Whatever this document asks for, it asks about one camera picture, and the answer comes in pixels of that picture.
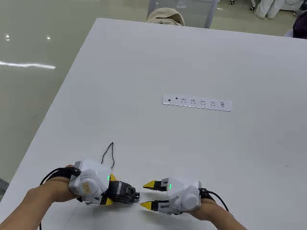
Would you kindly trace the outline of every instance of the black cord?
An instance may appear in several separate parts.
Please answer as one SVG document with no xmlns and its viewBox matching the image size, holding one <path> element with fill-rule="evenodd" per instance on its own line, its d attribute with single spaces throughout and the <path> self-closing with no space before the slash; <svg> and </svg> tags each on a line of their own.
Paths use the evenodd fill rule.
<svg viewBox="0 0 307 230">
<path fill-rule="evenodd" d="M 298 1 L 296 1 L 295 3 L 292 3 L 292 4 L 290 4 L 290 3 L 288 3 L 286 0 L 284 1 L 286 4 L 288 4 L 289 6 L 293 6 L 293 5 L 295 5 L 295 4 L 297 4 L 297 3 L 299 3 L 301 0 L 298 0 Z"/>
<path fill-rule="evenodd" d="M 42 182 L 39 185 L 42 185 L 48 179 L 49 176 L 51 176 L 53 173 L 55 173 L 55 172 L 57 172 L 61 169 L 65 169 L 65 168 L 57 168 L 57 169 L 52 170 L 50 173 L 48 173 L 47 176 L 44 177 L 44 179 L 42 180 Z M 42 230 L 42 222 L 39 223 L 39 230 Z"/>
<path fill-rule="evenodd" d="M 222 202 L 222 204 L 224 205 L 225 209 L 229 212 L 229 209 L 227 208 L 225 202 L 221 199 L 221 197 L 220 197 L 219 195 L 217 195 L 217 194 L 214 193 L 214 192 L 208 191 L 208 190 L 207 190 L 207 192 L 210 193 L 210 194 L 213 194 L 213 195 L 215 195 L 217 198 L 219 198 L 219 200 L 220 200 L 220 201 Z"/>
<path fill-rule="evenodd" d="M 113 168 L 114 165 L 115 165 L 115 161 L 114 161 L 114 157 L 113 157 L 113 146 L 114 146 L 114 142 L 112 142 L 111 144 L 109 144 L 109 146 L 107 147 L 105 153 L 102 155 L 101 164 L 104 162 L 105 154 L 108 152 L 108 150 L 110 149 L 111 146 L 112 146 L 112 160 L 113 160 L 113 164 L 112 164 L 111 168 Z"/>
</svg>

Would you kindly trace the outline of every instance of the white table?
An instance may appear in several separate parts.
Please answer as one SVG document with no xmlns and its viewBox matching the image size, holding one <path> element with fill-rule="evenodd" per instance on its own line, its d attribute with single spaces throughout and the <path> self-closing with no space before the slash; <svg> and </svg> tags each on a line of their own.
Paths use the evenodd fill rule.
<svg viewBox="0 0 307 230">
<path fill-rule="evenodd" d="M 0 221 L 52 169 L 115 143 L 114 174 L 198 177 L 249 229 L 303 229 L 306 40 L 97 19 L 0 203 Z M 233 112 L 162 105 L 163 93 L 228 99 Z M 54 204 L 43 229 L 211 230 L 138 204 Z"/>
</svg>

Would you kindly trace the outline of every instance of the forearm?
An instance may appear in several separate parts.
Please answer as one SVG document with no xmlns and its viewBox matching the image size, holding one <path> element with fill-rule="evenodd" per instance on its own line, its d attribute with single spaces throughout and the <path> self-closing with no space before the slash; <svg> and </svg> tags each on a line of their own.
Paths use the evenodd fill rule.
<svg viewBox="0 0 307 230">
<path fill-rule="evenodd" d="M 47 187 L 29 190 L 21 204 L 0 224 L 0 230 L 36 230 L 52 202 Z"/>
<path fill-rule="evenodd" d="M 217 206 L 210 214 L 209 221 L 218 230 L 246 230 L 231 214 L 225 209 Z"/>
</svg>

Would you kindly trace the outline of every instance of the power strip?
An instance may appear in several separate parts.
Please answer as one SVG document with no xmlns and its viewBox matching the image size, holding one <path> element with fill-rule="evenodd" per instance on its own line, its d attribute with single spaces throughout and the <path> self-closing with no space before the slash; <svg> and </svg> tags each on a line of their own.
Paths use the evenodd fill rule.
<svg viewBox="0 0 307 230">
<path fill-rule="evenodd" d="M 232 102 L 213 98 L 163 94 L 163 104 L 231 112 Z"/>
</svg>

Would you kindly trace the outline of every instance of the gray floor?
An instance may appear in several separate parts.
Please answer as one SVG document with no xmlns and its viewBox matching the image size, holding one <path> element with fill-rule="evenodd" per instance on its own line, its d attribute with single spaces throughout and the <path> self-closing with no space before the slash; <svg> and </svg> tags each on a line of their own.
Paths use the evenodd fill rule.
<svg viewBox="0 0 307 230">
<path fill-rule="evenodd" d="M 0 1 L 1 178 L 11 181 L 95 19 L 145 21 L 148 3 L 149 0 Z M 236 1 L 234 6 L 222 0 L 212 28 L 283 35 L 295 20 L 289 11 L 280 12 L 271 21 L 260 20 L 248 11 L 249 6 L 245 0 Z"/>
</svg>

